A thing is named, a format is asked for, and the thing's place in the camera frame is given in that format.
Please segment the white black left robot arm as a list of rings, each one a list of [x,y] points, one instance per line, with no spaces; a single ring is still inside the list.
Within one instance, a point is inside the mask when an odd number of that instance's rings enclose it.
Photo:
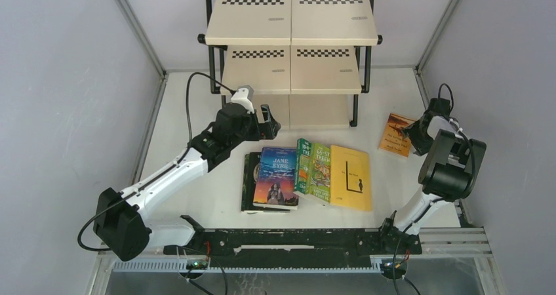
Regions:
[[[94,233],[124,262],[145,249],[171,245],[181,246],[190,254],[200,252],[205,236],[191,222],[181,216],[155,221],[152,214],[176,191],[227,160],[239,144],[274,139],[281,124],[267,104],[261,110],[263,122],[258,121],[256,112],[241,104],[226,104],[215,121],[163,168],[121,191],[112,188],[103,191],[93,220]]]

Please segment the orange paperback book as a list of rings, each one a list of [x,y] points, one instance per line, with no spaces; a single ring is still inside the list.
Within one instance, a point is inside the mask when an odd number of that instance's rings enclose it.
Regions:
[[[412,144],[410,138],[403,130],[414,122],[414,119],[390,113],[380,143],[378,144],[378,149],[401,157],[408,157]]]

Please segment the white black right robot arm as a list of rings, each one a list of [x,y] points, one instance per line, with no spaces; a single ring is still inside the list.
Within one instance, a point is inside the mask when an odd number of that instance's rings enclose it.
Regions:
[[[403,129],[415,153],[425,159],[418,174],[420,189],[380,227],[385,252],[412,244],[435,212],[467,198],[475,187],[487,145],[469,138],[451,111],[452,101],[433,98],[421,118]]]

